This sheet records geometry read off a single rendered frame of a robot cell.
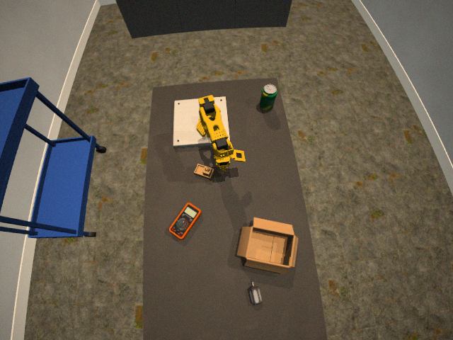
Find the orange digital multimeter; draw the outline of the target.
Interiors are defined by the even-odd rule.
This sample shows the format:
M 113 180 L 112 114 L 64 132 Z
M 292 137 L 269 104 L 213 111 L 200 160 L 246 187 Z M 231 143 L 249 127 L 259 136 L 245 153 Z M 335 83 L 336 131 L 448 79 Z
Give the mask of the orange digital multimeter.
M 179 239 L 185 239 L 202 212 L 191 203 L 187 203 L 169 228 L 169 232 Z

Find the green drink can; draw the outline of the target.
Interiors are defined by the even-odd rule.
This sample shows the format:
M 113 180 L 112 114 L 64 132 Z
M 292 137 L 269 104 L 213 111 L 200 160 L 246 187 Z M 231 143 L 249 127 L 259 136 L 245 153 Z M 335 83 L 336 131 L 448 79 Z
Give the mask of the green drink can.
M 277 95 L 277 89 L 272 84 L 265 85 L 262 90 L 260 97 L 260 108 L 264 111 L 270 111 L 273 109 L 275 98 Z

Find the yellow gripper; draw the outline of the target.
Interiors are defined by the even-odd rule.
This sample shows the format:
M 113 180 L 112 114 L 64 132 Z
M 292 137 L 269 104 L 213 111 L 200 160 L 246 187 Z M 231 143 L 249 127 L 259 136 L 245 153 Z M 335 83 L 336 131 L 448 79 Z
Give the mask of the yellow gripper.
M 234 149 L 234 154 L 229 155 L 228 157 L 216 157 L 214 155 L 214 158 L 216 159 L 216 165 L 217 167 L 221 167 L 222 172 L 226 171 L 226 167 L 230 165 L 230 159 L 234 159 L 234 161 L 240 161 L 240 162 L 245 162 L 245 156 L 243 151 L 240 150 L 235 150 Z

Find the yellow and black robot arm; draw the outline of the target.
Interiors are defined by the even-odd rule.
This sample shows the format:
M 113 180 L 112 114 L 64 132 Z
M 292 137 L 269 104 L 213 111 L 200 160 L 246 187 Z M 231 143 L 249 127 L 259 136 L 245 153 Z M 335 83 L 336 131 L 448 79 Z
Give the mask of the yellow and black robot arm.
M 199 115 L 202 117 L 199 119 L 196 126 L 197 131 L 203 137 L 207 134 L 207 137 L 210 138 L 214 155 L 216 157 L 222 158 L 233 155 L 234 148 L 232 147 L 231 142 L 227 139 L 229 136 L 227 135 L 222 123 L 221 110 L 214 104 L 213 96 L 211 95 L 199 98 L 198 101 L 200 105 Z

